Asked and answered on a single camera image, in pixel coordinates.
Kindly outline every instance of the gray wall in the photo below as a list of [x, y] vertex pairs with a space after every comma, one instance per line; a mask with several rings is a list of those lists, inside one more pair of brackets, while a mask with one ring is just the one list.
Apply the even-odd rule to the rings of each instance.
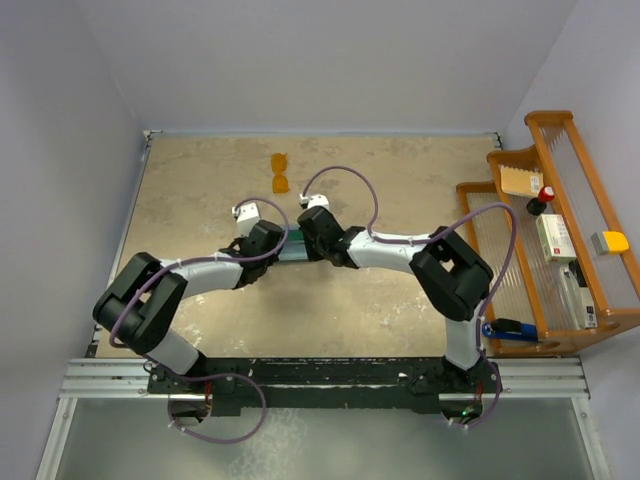
[[[640, 252], [640, 2], [580, 0], [506, 132], [531, 144], [530, 110], [569, 109], [620, 220]], [[583, 359], [616, 478], [640, 471], [640, 331], [588, 349]]]
[[65, 363], [90, 339], [141, 137], [73, 1], [2, 3], [2, 478], [35, 476]]
[[78, 0], [145, 128], [495, 131], [576, 0]]

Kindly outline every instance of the yellow sponge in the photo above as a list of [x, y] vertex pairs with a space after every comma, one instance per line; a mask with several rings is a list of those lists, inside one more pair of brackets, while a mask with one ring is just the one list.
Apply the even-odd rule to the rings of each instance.
[[596, 232], [591, 236], [591, 241], [599, 255], [615, 255], [629, 250], [629, 241], [621, 232]]

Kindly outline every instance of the yellow and white box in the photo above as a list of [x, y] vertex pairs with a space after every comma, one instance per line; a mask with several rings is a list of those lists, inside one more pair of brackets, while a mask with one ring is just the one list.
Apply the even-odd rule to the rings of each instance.
[[536, 227], [545, 262], [569, 263], [576, 259], [576, 251], [562, 215], [540, 215], [536, 219]]

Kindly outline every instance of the table top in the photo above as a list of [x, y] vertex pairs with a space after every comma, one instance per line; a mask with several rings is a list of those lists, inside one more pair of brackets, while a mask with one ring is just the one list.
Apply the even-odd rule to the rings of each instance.
[[[460, 218], [455, 186], [491, 178], [482, 137], [160, 136], [140, 186], [122, 252], [158, 258], [213, 253], [235, 237], [231, 207], [250, 196], [275, 200], [295, 222], [298, 193], [320, 168], [353, 167], [380, 200], [376, 231], [427, 233]], [[270, 156], [288, 154], [291, 191], [271, 193]], [[343, 227], [365, 225], [373, 204], [357, 177], [332, 171], [310, 193], [328, 196]], [[282, 223], [261, 206], [262, 217]], [[411, 275], [281, 264], [256, 284], [182, 302], [172, 327], [208, 356], [440, 356], [445, 334]], [[129, 356], [101, 339], [97, 356]]]

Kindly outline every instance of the gray floor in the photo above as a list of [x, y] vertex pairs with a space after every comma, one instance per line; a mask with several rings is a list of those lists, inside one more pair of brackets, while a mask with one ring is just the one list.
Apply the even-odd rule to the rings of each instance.
[[[208, 419], [232, 437], [255, 410]], [[504, 400], [477, 429], [400, 410], [272, 410], [245, 443], [211, 445], [167, 427], [166, 401], [78, 403], [58, 480], [591, 479], [571, 401]]]

